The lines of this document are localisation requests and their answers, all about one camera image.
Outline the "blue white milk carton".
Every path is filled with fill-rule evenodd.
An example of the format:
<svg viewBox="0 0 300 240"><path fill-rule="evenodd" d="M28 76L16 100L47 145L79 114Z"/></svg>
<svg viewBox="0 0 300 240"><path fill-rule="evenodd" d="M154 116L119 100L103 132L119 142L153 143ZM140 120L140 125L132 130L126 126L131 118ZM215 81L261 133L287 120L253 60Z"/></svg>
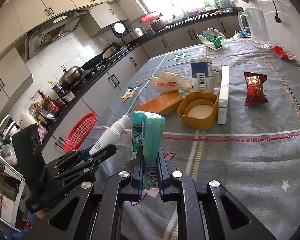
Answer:
<svg viewBox="0 0 300 240"><path fill-rule="evenodd" d="M213 65L207 57L190 59L195 92L213 93Z"/></svg>

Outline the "long white box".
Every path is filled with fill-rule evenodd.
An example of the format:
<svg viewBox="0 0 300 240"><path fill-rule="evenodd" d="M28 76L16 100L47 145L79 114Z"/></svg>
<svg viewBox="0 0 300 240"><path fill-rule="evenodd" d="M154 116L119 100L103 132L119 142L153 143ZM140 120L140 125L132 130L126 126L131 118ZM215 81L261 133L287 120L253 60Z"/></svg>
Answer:
<svg viewBox="0 0 300 240"><path fill-rule="evenodd" d="M228 100L229 100L229 66L223 66L222 68L222 79L221 87L218 97L218 124L226 124L226 115L228 110Z"/></svg>

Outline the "range hood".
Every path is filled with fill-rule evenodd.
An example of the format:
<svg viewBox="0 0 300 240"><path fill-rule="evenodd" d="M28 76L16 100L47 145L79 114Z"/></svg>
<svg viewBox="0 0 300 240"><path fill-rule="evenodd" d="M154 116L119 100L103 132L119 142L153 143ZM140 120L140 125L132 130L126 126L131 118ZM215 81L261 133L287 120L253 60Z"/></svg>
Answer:
<svg viewBox="0 0 300 240"><path fill-rule="evenodd" d="M30 60L60 38L73 32L89 10L65 12L49 19L27 33L25 60Z"/></svg>

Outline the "white electric kettle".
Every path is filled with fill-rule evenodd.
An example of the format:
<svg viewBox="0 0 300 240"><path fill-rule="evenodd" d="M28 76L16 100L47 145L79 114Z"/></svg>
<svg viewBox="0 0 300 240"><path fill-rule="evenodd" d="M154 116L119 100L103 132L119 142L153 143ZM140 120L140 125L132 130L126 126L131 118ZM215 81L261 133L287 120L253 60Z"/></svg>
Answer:
<svg viewBox="0 0 300 240"><path fill-rule="evenodd" d="M12 141L12 136L20 130L20 126L11 118L9 114L6 115L0 123L0 137L6 144L10 144Z"/></svg>

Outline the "red plastic basket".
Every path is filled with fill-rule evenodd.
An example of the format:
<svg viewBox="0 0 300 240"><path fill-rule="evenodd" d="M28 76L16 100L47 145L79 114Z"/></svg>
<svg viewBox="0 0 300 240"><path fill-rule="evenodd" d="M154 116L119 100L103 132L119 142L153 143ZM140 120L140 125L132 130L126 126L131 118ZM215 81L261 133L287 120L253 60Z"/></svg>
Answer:
<svg viewBox="0 0 300 240"><path fill-rule="evenodd" d="M92 131L96 122L97 115L93 112L85 115L81 120L79 120L65 141L64 152L69 153L74 150L78 150L88 134Z"/></svg>

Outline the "white printed plastic bag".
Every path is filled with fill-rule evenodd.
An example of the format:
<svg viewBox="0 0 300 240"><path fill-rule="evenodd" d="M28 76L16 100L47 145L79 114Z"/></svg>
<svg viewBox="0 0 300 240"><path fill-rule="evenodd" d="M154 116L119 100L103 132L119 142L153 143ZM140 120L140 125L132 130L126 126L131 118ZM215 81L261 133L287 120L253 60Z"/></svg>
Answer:
<svg viewBox="0 0 300 240"><path fill-rule="evenodd" d="M193 92L192 83L189 79L179 74L162 71L159 76L151 75L150 81L160 94L173 90L181 90L186 93Z"/></svg>

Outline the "steel cooking pot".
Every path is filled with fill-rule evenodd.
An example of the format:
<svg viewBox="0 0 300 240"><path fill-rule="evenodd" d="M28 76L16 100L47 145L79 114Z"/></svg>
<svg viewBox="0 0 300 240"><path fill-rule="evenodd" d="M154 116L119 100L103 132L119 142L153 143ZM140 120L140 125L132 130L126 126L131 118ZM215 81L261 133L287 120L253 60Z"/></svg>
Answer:
<svg viewBox="0 0 300 240"><path fill-rule="evenodd" d="M123 38L123 42L125 42L125 44L128 44L140 37L142 37L144 35L144 32L142 31L141 28L135 28L131 31L129 31Z"/></svg>

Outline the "red lid bowl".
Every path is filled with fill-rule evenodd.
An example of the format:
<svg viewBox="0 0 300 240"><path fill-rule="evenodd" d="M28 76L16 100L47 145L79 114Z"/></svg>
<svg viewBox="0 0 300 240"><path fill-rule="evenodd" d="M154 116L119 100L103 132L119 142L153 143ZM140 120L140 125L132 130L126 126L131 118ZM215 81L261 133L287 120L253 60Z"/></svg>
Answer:
<svg viewBox="0 0 300 240"><path fill-rule="evenodd" d="M141 18L141 21L143 23L149 23L151 22L152 20L155 20L159 17L159 15L157 13L150 13L148 15L145 15Z"/></svg>

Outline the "red snack packet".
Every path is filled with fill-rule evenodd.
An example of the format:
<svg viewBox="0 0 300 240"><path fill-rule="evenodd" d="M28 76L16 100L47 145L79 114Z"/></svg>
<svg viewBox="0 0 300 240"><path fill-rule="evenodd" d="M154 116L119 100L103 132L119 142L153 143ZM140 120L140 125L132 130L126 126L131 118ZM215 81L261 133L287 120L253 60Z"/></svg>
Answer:
<svg viewBox="0 0 300 240"><path fill-rule="evenodd" d="M247 85L247 96L245 106L260 105L268 103L263 92L263 84L267 81L267 76L259 73L244 72L245 83Z"/></svg>

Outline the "steel pot with lid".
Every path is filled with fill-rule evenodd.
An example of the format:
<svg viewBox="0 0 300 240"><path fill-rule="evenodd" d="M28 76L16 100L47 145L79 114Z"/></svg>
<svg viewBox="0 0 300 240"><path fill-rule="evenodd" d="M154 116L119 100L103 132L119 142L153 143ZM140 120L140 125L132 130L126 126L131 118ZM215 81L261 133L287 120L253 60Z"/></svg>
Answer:
<svg viewBox="0 0 300 240"><path fill-rule="evenodd" d="M63 75L59 79L59 84L63 90L70 90L71 87L82 78L82 70L78 66L66 69L65 64L62 64L61 67Z"/></svg>

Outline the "teal cartoon carton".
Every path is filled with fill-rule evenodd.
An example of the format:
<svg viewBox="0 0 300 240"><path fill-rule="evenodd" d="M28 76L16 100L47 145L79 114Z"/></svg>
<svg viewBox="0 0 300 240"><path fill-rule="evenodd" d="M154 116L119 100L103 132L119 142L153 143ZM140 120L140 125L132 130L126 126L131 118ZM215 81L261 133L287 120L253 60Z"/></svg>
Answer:
<svg viewBox="0 0 300 240"><path fill-rule="evenodd" d="M143 188L158 187L157 156L161 144L165 118L157 113L137 111L132 115L132 156L138 148L143 155Z"/></svg>

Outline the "white spray bottle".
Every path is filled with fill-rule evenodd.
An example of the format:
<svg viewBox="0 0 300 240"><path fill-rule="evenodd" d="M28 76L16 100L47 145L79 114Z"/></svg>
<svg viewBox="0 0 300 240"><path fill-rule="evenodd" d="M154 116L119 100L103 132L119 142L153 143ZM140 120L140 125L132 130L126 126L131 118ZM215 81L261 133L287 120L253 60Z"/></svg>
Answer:
<svg viewBox="0 0 300 240"><path fill-rule="evenodd" d="M90 149L89 155L104 149L109 144L115 145L121 139L121 133L125 130L126 124L130 122L127 115L123 115L121 119L113 123L113 125L105 130L98 141Z"/></svg>

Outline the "red sauce bottle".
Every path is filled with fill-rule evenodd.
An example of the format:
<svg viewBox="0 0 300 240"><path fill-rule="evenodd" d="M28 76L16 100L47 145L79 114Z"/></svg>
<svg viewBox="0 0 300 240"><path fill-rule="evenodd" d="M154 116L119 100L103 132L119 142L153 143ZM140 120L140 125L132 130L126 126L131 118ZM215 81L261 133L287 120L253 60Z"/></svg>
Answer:
<svg viewBox="0 0 300 240"><path fill-rule="evenodd" d="M41 90L38 90L38 94L42 97L43 99L43 108L52 113L52 114L57 114L59 112L58 106L51 100L49 96L47 96L44 92Z"/></svg>

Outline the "glass pitcher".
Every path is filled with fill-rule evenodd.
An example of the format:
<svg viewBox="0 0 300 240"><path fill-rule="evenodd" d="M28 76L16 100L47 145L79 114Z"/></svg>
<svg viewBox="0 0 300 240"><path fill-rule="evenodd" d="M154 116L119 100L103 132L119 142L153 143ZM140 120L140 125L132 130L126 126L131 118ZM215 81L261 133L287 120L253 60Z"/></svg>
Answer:
<svg viewBox="0 0 300 240"><path fill-rule="evenodd" d="M244 28L242 21L243 17L247 20L250 33L248 33ZM264 49L270 48L268 29L261 9L247 8L243 9L243 11L239 11L238 23L241 31L243 31L247 37L252 39L252 43L255 47Z"/></svg>

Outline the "yellow square container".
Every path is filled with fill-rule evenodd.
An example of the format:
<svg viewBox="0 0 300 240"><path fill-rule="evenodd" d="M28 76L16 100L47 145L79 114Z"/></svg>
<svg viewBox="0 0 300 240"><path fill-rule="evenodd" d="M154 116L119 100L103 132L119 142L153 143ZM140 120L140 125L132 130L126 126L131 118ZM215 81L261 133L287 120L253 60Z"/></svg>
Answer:
<svg viewBox="0 0 300 240"><path fill-rule="evenodd" d="M184 98L177 113L184 126L208 131L218 119L218 96L214 93L191 92Z"/></svg>

